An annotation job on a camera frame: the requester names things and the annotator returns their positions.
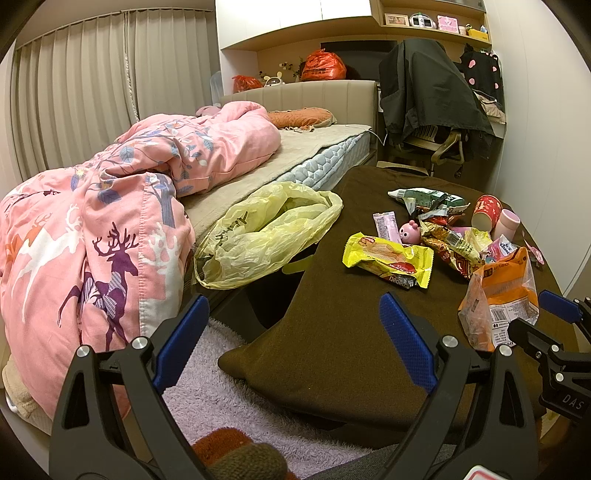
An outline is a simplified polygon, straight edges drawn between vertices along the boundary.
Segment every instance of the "black jacket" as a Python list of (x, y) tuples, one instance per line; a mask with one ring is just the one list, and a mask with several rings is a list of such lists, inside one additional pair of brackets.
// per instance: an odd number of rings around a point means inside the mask
[(394, 144), (415, 128), (441, 125), (469, 131), (467, 159), (489, 157), (491, 123), (441, 44), (426, 38), (400, 42), (380, 62), (379, 81), (384, 120)]

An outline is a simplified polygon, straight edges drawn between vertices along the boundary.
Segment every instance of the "orange plastic bag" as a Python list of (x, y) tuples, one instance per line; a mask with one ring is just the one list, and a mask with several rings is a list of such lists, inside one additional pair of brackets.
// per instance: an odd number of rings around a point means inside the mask
[(535, 325), (540, 312), (534, 272), (525, 247), (472, 274), (458, 316), (470, 345), (492, 352), (515, 345), (507, 329), (516, 318)]
[(234, 80), (234, 93), (245, 92), (246, 90), (253, 90), (255, 88), (262, 88), (262, 83), (254, 77), (236, 75), (235, 77), (232, 77), (232, 80)]
[(306, 65), (301, 74), (301, 81), (309, 80), (343, 80), (347, 75), (347, 67), (336, 53), (316, 50), (306, 58)]

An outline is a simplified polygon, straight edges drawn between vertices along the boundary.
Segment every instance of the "red paper cup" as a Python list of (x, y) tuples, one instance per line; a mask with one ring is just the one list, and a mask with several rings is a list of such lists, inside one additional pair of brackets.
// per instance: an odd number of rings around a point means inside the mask
[(483, 195), (476, 202), (472, 226), (482, 232), (490, 232), (499, 221), (503, 206), (498, 198), (492, 195)]

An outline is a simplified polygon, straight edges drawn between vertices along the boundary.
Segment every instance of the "white cabinet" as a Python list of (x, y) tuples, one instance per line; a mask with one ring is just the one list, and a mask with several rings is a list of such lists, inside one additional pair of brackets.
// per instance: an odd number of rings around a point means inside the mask
[(250, 19), (248, 2), (243, 0), (217, 0), (216, 25), (219, 48), (238, 43), (248, 38), (246, 19)]
[(268, 0), (243, 0), (247, 5), (247, 13), (241, 16), (240, 21), (246, 25), (246, 38), (263, 35), (263, 33), (279, 30), (278, 4), (283, 2), (270, 2)]
[(371, 15), (369, 0), (320, 0), (322, 20)]
[(276, 1), (281, 28), (322, 20), (320, 0)]

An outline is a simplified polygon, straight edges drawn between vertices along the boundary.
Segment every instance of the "pink box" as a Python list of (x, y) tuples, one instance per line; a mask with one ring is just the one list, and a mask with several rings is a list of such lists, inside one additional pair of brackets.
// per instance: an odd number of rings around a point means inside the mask
[(443, 30), (451, 33), (460, 33), (457, 27), (457, 18), (437, 16), (437, 22), (439, 23), (439, 30)]

